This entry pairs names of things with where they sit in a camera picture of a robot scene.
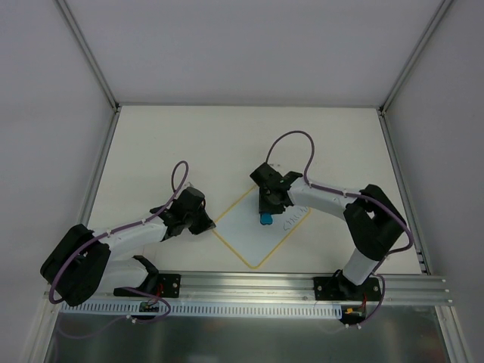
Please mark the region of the blue bone-shaped eraser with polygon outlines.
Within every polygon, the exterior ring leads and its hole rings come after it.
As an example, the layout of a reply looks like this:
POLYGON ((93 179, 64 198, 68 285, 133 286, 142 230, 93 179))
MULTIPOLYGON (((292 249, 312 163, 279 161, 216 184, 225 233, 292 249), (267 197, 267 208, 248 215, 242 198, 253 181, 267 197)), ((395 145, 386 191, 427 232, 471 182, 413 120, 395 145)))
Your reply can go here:
POLYGON ((270 213, 261 213, 259 215, 259 222, 261 225, 271 225, 273 223, 273 217, 270 213))

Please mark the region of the yellow-framed small whiteboard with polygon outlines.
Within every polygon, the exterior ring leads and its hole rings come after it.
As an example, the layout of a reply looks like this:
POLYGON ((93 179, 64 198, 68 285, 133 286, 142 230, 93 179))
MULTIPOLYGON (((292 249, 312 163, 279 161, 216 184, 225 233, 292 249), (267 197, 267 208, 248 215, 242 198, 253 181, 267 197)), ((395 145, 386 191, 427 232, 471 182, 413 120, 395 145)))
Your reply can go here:
POLYGON ((291 206, 261 225, 259 190, 252 187, 217 218, 213 233, 248 268, 258 269, 310 214, 308 207, 291 206))

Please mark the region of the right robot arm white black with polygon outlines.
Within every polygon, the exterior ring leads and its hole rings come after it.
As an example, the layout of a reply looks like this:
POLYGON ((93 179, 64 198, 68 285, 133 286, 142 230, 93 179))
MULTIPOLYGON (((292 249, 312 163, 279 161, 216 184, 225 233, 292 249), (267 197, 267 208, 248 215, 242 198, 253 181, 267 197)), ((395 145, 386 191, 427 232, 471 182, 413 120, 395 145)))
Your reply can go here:
POLYGON ((355 249, 340 272, 338 290, 345 299, 365 291, 365 281, 408 231, 402 215, 383 190, 368 185, 360 191, 344 191, 317 185, 303 174, 282 175, 267 164, 250 174, 259 187, 259 214, 282 214, 291 206, 308 207, 342 219, 355 249))

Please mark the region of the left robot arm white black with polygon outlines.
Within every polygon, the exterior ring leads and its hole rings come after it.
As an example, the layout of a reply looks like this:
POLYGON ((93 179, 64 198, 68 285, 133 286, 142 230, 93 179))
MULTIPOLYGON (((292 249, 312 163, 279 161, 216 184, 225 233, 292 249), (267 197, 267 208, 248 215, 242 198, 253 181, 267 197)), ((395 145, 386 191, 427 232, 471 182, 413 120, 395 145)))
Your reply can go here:
POLYGON ((100 236, 83 224, 74 225, 42 264, 41 276, 69 306, 78 306, 96 293, 160 295, 165 284, 158 268, 136 250, 184 230, 199 235, 216 224, 206 212, 204 194, 193 187, 185 188, 169 206, 150 212, 146 219, 100 236))

